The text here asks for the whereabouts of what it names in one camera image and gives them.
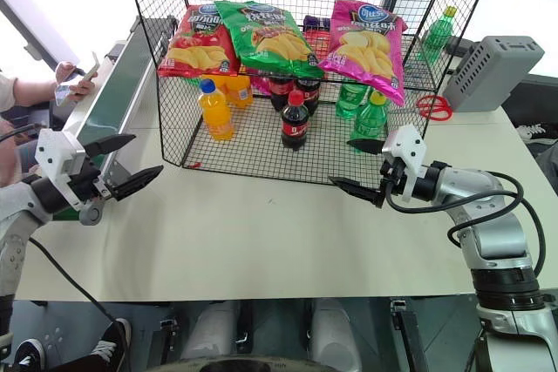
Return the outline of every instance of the table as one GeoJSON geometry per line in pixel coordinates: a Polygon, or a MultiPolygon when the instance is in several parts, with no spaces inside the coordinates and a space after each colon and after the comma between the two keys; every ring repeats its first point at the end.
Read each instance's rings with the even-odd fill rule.
{"type": "MultiPolygon", "coordinates": [[[[131,124],[119,156],[131,172],[161,163],[155,97],[131,124]]],[[[556,287],[558,198],[505,112],[432,122],[433,159],[518,179],[547,233],[541,287],[556,287]]],[[[516,211],[536,260],[533,224],[516,211]]],[[[95,227],[53,222],[36,232],[60,264],[101,301],[185,301],[473,292],[444,213],[404,215],[335,187],[196,172],[165,164],[145,190],[111,202],[95,227]]],[[[83,301],[33,246],[17,298],[83,301]]]]}

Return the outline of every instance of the green bottle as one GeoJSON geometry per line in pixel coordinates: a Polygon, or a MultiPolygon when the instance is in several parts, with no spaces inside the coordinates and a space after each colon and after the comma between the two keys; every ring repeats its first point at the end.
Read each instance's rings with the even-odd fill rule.
{"type": "Polygon", "coordinates": [[[444,16],[434,22],[428,30],[428,35],[423,42],[424,55],[422,51],[418,59],[434,64],[439,58],[440,52],[446,46],[447,40],[453,34],[453,17],[457,12],[454,6],[448,6],[444,11],[444,16]]]}
{"type": "Polygon", "coordinates": [[[385,106],[387,99],[377,90],[373,90],[368,103],[358,111],[355,129],[350,139],[376,139],[384,133],[387,121],[385,106]]]}
{"type": "MultiPolygon", "coordinates": [[[[344,81],[352,81],[352,78],[344,78],[344,81]]],[[[358,107],[363,101],[369,87],[365,85],[354,85],[351,83],[341,84],[339,99],[335,106],[335,114],[343,119],[351,119],[357,115],[358,107]]]]}

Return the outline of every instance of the robotic arm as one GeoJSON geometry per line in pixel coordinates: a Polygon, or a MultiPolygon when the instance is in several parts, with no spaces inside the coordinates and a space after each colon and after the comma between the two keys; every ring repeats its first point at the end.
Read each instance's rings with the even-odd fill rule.
{"type": "Polygon", "coordinates": [[[477,370],[558,371],[558,332],[535,276],[544,254],[539,255],[534,271],[525,233],[511,213],[524,201],[521,185],[515,181],[518,192],[510,193],[503,190],[498,177],[513,179],[500,173],[456,169],[437,161],[423,166],[426,147],[413,125],[391,132],[383,144],[366,139],[349,144],[364,152],[381,150],[383,178],[379,189],[331,178],[337,186],[377,207],[387,200],[404,213],[444,210],[456,224],[448,237],[461,247],[479,300],[477,313],[483,332],[475,342],[477,370]],[[401,194],[403,200],[428,201],[432,207],[399,206],[391,199],[393,194],[401,194]],[[504,196],[515,197],[514,203],[506,206],[504,196]]]}
{"type": "Polygon", "coordinates": [[[142,170],[124,183],[106,184],[92,159],[114,152],[135,136],[112,135],[81,145],[68,132],[43,129],[36,160],[45,177],[32,175],[15,185],[0,188],[0,359],[10,355],[12,302],[31,235],[67,208],[79,211],[80,222],[95,225],[110,198],[122,200],[155,179],[163,166],[142,170]]]}

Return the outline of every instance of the black wire rack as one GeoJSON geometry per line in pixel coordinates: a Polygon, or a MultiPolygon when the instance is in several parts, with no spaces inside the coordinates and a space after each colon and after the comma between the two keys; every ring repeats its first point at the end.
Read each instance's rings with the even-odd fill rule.
{"type": "MultiPolygon", "coordinates": [[[[215,0],[135,0],[146,31],[155,64],[159,64],[176,24],[189,4],[215,0]]],[[[247,0],[230,0],[243,2],[247,0]]],[[[254,0],[288,10],[301,25],[307,15],[330,17],[335,0],[254,0]]],[[[453,34],[462,37],[479,0],[360,0],[376,4],[400,15],[408,30],[403,36],[405,105],[388,106],[388,131],[414,124],[426,133],[428,119],[417,111],[418,99],[436,94],[452,59],[442,52],[434,64],[420,59],[422,39],[428,28],[442,16],[447,6],[457,8],[453,34]]],[[[326,40],[309,40],[318,56],[327,54],[326,40]]],[[[329,184],[328,176],[344,176],[367,186],[377,186],[380,156],[355,152],[346,145],[354,121],[335,116],[335,103],[342,77],[326,73],[320,88],[320,105],[310,121],[306,145],[298,152],[281,143],[281,120],[258,90],[248,109],[233,107],[235,136],[230,141],[213,141],[205,130],[195,80],[159,78],[158,100],[160,141],[163,159],[185,168],[226,172],[271,179],[288,179],[329,184]]]]}

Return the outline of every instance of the black sneaker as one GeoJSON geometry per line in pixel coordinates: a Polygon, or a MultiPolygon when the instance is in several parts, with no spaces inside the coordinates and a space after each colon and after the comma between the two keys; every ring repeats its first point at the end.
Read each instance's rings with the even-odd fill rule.
{"type": "Polygon", "coordinates": [[[29,339],[17,346],[14,365],[17,364],[26,372],[42,372],[46,364],[46,356],[41,342],[29,339]]]}
{"type": "Polygon", "coordinates": [[[558,141],[558,124],[520,125],[516,130],[525,144],[552,145],[558,141]]]}
{"type": "Polygon", "coordinates": [[[110,372],[118,372],[124,361],[125,349],[117,327],[120,327],[124,332],[126,344],[129,348],[130,340],[132,340],[132,327],[127,320],[117,318],[116,322],[111,323],[106,328],[99,343],[91,352],[92,355],[100,356],[107,363],[107,370],[110,372]]]}

